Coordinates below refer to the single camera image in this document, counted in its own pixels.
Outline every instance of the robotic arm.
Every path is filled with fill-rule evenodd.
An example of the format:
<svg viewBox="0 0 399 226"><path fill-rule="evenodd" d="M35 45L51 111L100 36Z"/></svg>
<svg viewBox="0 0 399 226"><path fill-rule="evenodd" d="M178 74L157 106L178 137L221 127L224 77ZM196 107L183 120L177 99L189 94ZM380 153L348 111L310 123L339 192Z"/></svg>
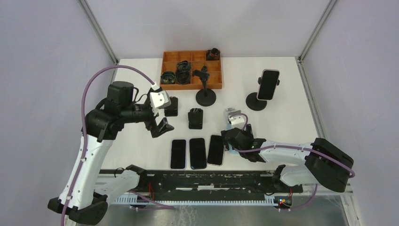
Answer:
<svg viewBox="0 0 399 226"><path fill-rule="evenodd" d="M127 169L119 177L95 190L96 180L104 158L125 123L144 122L153 138L173 130L166 118L157 125L158 110L170 105L168 94L158 85L152 85L144 104L133 99L133 84L124 81L113 82L108 87L107 98L86 115L88 147L86 158L81 154L75 161L71 176L59 197L48 203L48 208L62 213L66 200L69 200L66 215L77 223L95 225L103 218L108 205L122 194L137 186L139 169ZM83 150L83 137L80 153ZM77 177L72 194L68 191L80 161L84 161Z"/></svg>
<svg viewBox="0 0 399 226"><path fill-rule="evenodd" d="M233 128L222 131L226 149L233 148L252 162L290 164L279 165L273 174L273 185L278 191L301 184L321 184L335 192L345 191L348 179L354 176L353 159L332 143L323 138L300 145L254 138L251 125L238 117L240 112L234 113L235 116L228 116Z"/></svg>

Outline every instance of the white table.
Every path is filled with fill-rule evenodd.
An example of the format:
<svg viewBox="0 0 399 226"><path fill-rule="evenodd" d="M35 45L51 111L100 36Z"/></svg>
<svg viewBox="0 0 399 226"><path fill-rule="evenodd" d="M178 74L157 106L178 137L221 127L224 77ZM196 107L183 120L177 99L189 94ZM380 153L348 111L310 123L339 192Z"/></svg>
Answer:
<svg viewBox="0 0 399 226"><path fill-rule="evenodd" d="M122 59L120 65L135 67L159 83L162 59ZM223 111L228 107L234 107L249 116L255 137L297 144L314 141L316 128L294 57L224 57L222 69L223 88L214 90L216 102L212 106L202 107L197 104L195 94L198 90L168 91L169 96L179 98L179 115L168 117L169 124L175 130L152 138L144 123L125 125L101 168L115 169L134 164L146 170L169 170L172 140L186 139L188 144L191 138L202 137L208 149L210 136L220 135L220 131L226 129ZM257 79L264 69L279 70L280 85L267 107L255 112L246 106L245 98L249 93L257 92ZM128 69L118 69L115 80L133 83L140 89L139 95L147 93L150 88L147 80ZM188 129L187 113L195 107L204 110L201 130ZM157 122L163 117L161 110ZM186 170L191 170L188 151L187 148ZM253 163L239 155L225 152L222 166L208 165L205 170L275 170L278 165Z"/></svg>

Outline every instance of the gray wall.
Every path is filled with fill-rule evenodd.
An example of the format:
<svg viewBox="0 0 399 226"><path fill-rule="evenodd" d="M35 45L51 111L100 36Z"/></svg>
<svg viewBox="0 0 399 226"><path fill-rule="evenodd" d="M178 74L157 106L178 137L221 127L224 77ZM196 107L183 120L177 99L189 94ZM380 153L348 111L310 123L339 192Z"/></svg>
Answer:
<svg viewBox="0 0 399 226"><path fill-rule="evenodd" d="M111 61L76 0L2 0L0 53L0 225L59 225L47 202L77 157L83 88ZM87 109L110 76L93 83Z"/></svg>
<svg viewBox="0 0 399 226"><path fill-rule="evenodd" d="M88 0L119 58L217 47L225 57L297 56L328 0Z"/></svg>
<svg viewBox="0 0 399 226"><path fill-rule="evenodd" d="M328 138L355 160L361 223L398 225L399 1L341 0L305 59Z"/></svg>

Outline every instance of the stand base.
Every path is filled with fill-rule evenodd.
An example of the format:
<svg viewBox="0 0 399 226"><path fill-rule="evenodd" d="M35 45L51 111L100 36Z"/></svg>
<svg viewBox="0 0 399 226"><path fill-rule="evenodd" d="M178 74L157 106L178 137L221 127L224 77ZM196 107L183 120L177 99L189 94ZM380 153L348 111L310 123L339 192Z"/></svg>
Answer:
<svg viewBox="0 0 399 226"><path fill-rule="evenodd" d="M266 100L258 100L258 98L256 98L256 95L257 95L257 93L249 94L247 96L247 98L245 99L245 103L247 104L249 109L251 109L253 111L261 111L266 107L267 101Z"/></svg>
<svg viewBox="0 0 399 226"><path fill-rule="evenodd" d="M209 107L216 101L216 93L211 90L207 89L208 96L205 96L204 90L201 89L198 91L197 95L195 95L195 99L197 103L203 107Z"/></svg>

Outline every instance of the phone screen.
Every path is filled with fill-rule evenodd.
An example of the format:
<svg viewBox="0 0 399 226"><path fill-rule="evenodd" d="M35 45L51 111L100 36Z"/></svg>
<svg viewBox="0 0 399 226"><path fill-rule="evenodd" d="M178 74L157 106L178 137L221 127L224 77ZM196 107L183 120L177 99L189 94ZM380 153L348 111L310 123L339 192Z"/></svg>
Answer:
<svg viewBox="0 0 399 226"><path fill-rule="evenodd" d="M205 169L207 167L204 138L190 139L190 164L193 170Z"/></svg>
<svg viewBox="0 0 399 226"><path fill-rule="evenodd" d="M259 86L258 100L271 100L273 99L274 90L279 80L279 71L265 70L262 74L262 81Z"/></svg>
<svg viewBox="0 0 399 226"><path fill-rule="evenodd" d="M182 170L186 168L186 140L172 141L170 168Z"/></svg>
<svg viewBox="0 0 399 226"><path fill-rule="evenodd" d="M212 135L209 143L208 164L222 165L224 146L222 136Z"/></svg>

